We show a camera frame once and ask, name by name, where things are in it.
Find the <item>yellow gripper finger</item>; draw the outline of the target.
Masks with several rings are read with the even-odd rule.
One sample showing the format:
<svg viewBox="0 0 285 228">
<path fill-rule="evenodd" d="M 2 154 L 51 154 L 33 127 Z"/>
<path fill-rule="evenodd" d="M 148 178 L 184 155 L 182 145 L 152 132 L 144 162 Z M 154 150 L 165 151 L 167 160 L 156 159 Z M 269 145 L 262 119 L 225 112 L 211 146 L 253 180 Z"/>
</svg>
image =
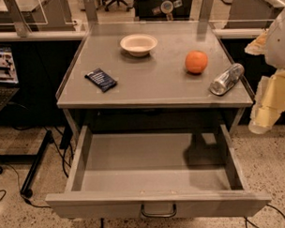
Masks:
<svg viewBox="0 0 285 228">
<path fill-rule="evenodd" d="M 260 55 L 266 52 L 266 38 L 267 31 L 261 32 L 253 41 L 251 41 L 245 48 L 245 53 Z"/>
<path fill-rule="evenodd" d="M 271 77 L 263 76 L 254 99 L 248 128 L 253 133 L 265 134 L 285 111 L 285 69 L 278 69 Z"/>
</svg>

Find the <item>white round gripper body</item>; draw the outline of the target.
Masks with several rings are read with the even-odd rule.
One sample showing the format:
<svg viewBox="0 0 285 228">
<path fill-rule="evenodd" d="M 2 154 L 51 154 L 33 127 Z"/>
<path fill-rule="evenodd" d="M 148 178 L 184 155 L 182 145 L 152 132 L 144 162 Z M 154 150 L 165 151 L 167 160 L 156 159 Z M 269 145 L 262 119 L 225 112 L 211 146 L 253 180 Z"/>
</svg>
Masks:
<svg viewBox="0 0 285 228">
<path fill-rule="evenodd" d="M 264 56 L 267 65 L 285 69 L 285 8 L 267 31 Z"/>
</svg>

